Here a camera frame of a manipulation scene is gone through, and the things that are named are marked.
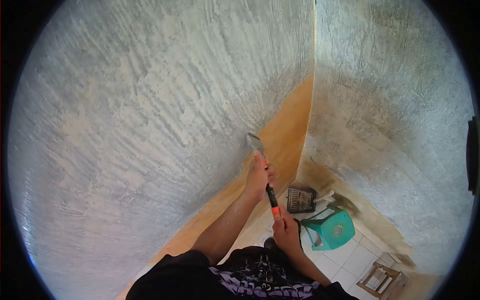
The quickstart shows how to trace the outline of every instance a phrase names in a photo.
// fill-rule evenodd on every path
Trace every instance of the black shoe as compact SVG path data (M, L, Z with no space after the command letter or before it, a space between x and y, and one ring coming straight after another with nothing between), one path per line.
M301 233L301 224L300 224L300 221L298 221L297 219L293 219L297 225L299 226L299 241L300 241L300 248L302 249L303 251L303 247L301 246L301 238L300 238L300 233Z
M277 248L275 240L273 238L267 238L264 241L264 247L268 248L268 249L276 249Z

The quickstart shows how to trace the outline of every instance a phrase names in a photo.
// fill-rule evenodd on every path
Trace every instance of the black handle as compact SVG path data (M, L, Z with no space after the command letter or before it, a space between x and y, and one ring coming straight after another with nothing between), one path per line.
M275 193L273 192L273 189L268 185L268 183L265 189L267 190L268 199L270 200L270 205L272 207L277 207L278 203L276 202Z

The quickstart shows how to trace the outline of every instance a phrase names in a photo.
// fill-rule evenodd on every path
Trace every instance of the teal plastic stool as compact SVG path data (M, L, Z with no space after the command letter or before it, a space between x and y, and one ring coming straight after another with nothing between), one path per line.
M315 220L314 218L327 209L332 209L334 212L323 219ZM345 245L355 235L355 228L353 222L346 211L333 205L327 205L327 208L317 213L316 215L300 221L300 223L307 230L308 236L312 241L312 250L323 251L333 250ZM320 235L323 245L315 246L312 236L308 228L315 230Z

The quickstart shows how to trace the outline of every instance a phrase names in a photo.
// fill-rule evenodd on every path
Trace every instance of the wooden chair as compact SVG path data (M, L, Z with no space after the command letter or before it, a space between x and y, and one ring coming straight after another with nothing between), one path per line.
M408 285L408 278L402 272L396 271L391 269L383 264L373 263L373 270L368 274L367 278L363 281L357 282L357 286L361 287L369 294L374 297L377 297L380 300L396 300L402 293L403 289ZM376 289L369 288L366 286L368 281L373 277L377 270L383 270L385 272L386 277L380 283L380 285ZM380 292L382 287L391 278L392 280L388 284L388 286L384 289L383 292Z

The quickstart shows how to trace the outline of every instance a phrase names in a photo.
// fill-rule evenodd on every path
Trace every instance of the left hand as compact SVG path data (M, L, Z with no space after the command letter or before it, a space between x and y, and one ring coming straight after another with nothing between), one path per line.
M252 163L250 163L247 184L245 185L245 189L243 189L243 194L245 194L248 199L260 202L265 196L267 183L270 187L273 187L275 170L270 164L267 164L268 170L265 171L262 154L260 154L258 150L255 150L253 154L254 157Z

